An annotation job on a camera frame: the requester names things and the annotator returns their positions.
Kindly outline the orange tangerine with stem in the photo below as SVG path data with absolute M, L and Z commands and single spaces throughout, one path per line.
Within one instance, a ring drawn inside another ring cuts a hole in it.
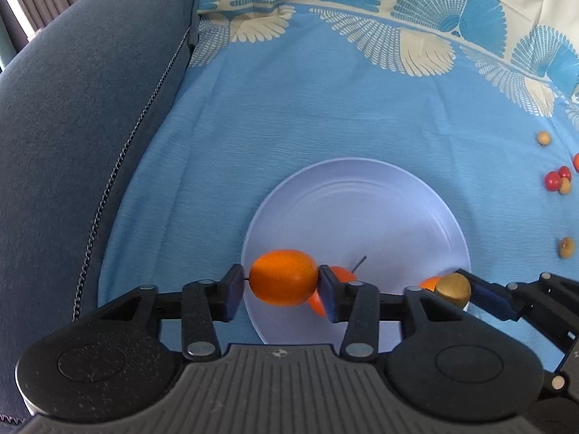
M 317 315 L 332 322 L 335 320 L 335 315 L 342 311 L 342 300 L 346 285 L 358 281 L 356 272 L 366 260 L 367 257 L 362 256 L 349 268 L 337 264 L 328 266 L 327 271 L 333 278 L 328 280 L 321 275 L 317 289 L 308 299 L 309 306 Z

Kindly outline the tan longan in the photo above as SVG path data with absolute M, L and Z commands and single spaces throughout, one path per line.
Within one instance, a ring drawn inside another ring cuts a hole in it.
M 561 195 L 567 195 L 572 190 L 572 183 L 567 177 L 561 177 L 561 182 L 559 183 L 558 193 Z
M 435 293 L 457 306 L 464 309 L 470 301 L 472 289 L 468 279 L 458 272 L 443 276 L 435 286 Z
M 558 242 L 558 255 L 562 259 L 569 259 L 575 252 L 576 244 L 571 237 L 564 237 Z
M 548 146 L 551 144 L 551 136 L 547 131 L 540 131 L 537 134 L 537 141 L 541 146 Z

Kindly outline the small orange kumquat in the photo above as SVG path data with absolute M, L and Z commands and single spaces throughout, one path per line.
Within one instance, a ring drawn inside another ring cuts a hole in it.
M 424 281 L 422 281 L 420 284 L 420 287 L 423 289 L 429 290 L 431 292 L 434 292 L 436 289 L 436 286 L 438 285 L 438 283 L 440 281 L 441 281 L 440 275 L 432 276 L 432 277 L 429 277 L 429 278 L 425 279 Z

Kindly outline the orange kumquat oval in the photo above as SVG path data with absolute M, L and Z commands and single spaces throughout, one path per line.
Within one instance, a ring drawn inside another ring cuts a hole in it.
M 305 303 L 318 282 L 316 261 L 302 251 L 276 250 L 259 257 L 248 275 L 249 287 L 256 298 L 278 307 Z

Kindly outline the red cherry tomato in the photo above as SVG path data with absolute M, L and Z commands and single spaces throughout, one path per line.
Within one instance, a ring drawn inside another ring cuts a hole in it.
M 571 181 L 571 179 L 572 179 L 571 170 L 567 166 L 560 167 L 558 169 L 557 173 L 558 173 L 560 178 L 566 178 L 568 181 Z
M 548 191 L 559 191 L 561 188 L 561 176 L 555 170 L 549 171 L 544 179 L 545 187 Z

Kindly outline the tan longan top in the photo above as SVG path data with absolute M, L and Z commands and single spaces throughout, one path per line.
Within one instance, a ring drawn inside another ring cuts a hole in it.
M 540 131 L 537 134 L 537 141 L 541 146 L 548 146 L 551 144 L 551 136 L 547 131 Z

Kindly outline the lavender round plate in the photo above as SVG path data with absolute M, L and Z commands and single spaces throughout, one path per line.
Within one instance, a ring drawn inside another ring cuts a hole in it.
M 273 189 L 249 224 L 240 261 L 251 268 L 279 249 L 350 269 L 390 294 L 471 268 L 462 229 L 436 191 L 400 167 L 361 158 L 315 163 Z

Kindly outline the dark blue sofa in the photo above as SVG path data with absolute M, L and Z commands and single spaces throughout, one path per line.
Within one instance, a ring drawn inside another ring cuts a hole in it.
M 165 120 L 199 0 L 79 0 L 1 76 L 1 429 L 29 346 L 97 305 L 124 193 Z

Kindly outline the blue patterned bed sheet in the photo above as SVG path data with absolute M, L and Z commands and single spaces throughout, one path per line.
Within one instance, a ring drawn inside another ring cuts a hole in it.
M 200 0 L 199 12 L 174 106 L 113 225 L 100 303 L 221 276 L 269 192 L 342 157 L 429 184 L 476 275 L 577 277 L 558 242 L 578 236 L 578 194 L 544 179 L 578 152 L 578 0 Z

